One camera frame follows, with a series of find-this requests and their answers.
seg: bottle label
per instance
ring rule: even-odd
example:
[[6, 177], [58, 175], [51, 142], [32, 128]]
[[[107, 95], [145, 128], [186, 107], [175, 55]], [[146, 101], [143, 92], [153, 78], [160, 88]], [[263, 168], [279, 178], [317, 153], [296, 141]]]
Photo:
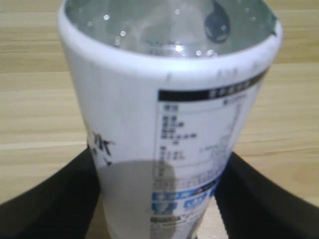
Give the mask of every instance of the bottle label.
[[264, 73], [219, 88], [159, 91], [151, 239], [195, 236]]

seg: wood grain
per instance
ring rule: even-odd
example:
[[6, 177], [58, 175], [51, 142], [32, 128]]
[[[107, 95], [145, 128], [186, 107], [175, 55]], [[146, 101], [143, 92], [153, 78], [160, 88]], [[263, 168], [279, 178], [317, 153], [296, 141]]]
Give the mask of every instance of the wood grain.
[[[0, 0], [0, 203], [45, 180], [85, 147], [55, 27], [60, 3]], [[268, 3], [284, 25], [285, 41], [236, 152], [319, 206], [319, 1]]]

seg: plastic bottle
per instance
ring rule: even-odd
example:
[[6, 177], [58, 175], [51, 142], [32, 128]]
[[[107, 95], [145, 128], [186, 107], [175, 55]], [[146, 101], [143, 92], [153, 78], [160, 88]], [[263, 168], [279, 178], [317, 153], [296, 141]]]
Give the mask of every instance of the plastic bottle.
[[261, 0], [67, 0], [58, 26], [112, 239], [194, 239], [279, 21]]

